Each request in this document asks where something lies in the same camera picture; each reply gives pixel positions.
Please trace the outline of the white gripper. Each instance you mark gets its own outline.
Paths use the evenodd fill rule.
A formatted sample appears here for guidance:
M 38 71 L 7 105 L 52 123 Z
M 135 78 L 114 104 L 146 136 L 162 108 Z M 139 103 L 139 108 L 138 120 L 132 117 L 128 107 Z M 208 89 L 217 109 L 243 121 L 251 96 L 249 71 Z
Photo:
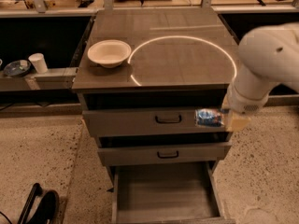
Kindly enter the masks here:
M 230 84 L 223 99 L 223 108 L 232 110 L 227 115 L 226 131 L 242 131 L 250 123 L 250 118 L 246 115 L 257 113 L 267 101 L 268 95 L 260 100 L 246 98 Z

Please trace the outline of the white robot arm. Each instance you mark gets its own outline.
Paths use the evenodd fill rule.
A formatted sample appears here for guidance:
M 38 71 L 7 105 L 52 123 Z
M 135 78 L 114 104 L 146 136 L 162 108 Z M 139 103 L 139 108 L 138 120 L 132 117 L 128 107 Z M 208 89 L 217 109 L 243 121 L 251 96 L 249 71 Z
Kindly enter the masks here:
M 228 86 L 222 107 L 229 111 L 226 130 L 243 130 L 250 116 L 268 101 L 269 93 L 283 84 L 299 91 L 299 23 L 255 28 L 238 45 L 242 66 Z

